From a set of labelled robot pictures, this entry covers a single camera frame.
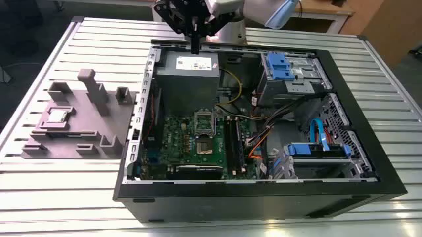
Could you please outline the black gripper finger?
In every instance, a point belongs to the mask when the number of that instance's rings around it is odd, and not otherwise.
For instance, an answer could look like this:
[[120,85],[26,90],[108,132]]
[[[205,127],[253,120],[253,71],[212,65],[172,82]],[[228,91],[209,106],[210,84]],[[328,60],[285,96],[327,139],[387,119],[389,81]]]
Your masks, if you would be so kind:
[[229,12],[216,16],[205,22],[206,18],[204,15],[194,16],[194,54],[198,54],[201,38],[213,36],[233,17],[234,12]]
[[192,39],[192,31],[186,28],[184,15],[184,7],[181,0],[157,0],[153,4],[153,11],[168,24],[176,34],[182,35],[189,43],[190,53],[194,54],[194,40]]

